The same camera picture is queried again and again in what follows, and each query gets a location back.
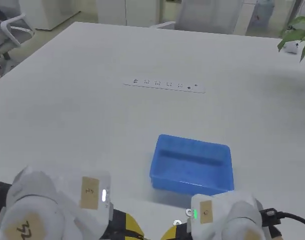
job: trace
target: table surface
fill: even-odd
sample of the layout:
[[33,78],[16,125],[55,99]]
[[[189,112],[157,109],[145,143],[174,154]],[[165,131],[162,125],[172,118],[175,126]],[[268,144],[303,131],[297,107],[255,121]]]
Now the table surface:
[[[158,240],[189,206],[151,187],[169,134],[228,145],[236,190],[305,218],[305,62],[278,42],[76,22],[0,79],[0,181],[28,164],[108,170],[115,206]],[[198,81],[205,94],[129,78]],[[305,239],[303,224],[279,229]]]

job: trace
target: blue plastic basket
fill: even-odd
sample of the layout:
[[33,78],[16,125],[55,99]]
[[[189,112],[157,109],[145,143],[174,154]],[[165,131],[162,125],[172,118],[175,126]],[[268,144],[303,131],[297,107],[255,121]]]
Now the blue plastic basket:
[[154,188],[181,194],[234,190],[228,146],[170,135],[159,136],[149,176]]

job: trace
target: chair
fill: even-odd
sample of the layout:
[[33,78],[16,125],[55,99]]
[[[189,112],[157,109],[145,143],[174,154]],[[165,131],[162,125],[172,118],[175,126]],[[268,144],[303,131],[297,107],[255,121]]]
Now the chair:
[[245,35],[256,0],[182,0],[176,21],[151,28]]
[[21,12],[19,0],[0,0],[0,10],[7,20],[0,22],[0,76],[8,73],[18,62],[11,59],[9,51],[19,48],[22,43],[31,39],[35,31]]

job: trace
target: label sticker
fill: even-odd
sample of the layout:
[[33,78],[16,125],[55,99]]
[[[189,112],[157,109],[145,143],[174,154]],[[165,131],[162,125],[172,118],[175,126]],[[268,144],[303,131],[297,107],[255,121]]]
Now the label sticker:
[[87,176],[82,177],[81,199],[79,206],[82,209],[98,209],[99,180]]
[[244,236],[244,240],[261,240],[261,236],[259,235],[259,233],[248,229]]
[[44,224],[38,213],[30,213],[22,220],[4,230],[9,240],[43,240],[46,236]]
[[211,200],[200,202],[200,223],[209,224],[213,220],[213,203]]

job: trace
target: power strip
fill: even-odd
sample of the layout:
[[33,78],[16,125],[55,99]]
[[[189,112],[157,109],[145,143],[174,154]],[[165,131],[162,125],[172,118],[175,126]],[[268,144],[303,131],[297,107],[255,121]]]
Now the power strip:
[[128,86],[137,86],[154,89],[168,89],[192,93],[205,93],[205,88],[200,83],[185,84],[176,81],[164,81],[164,80],[149,80],[144,78],[128,79],[124,82]]

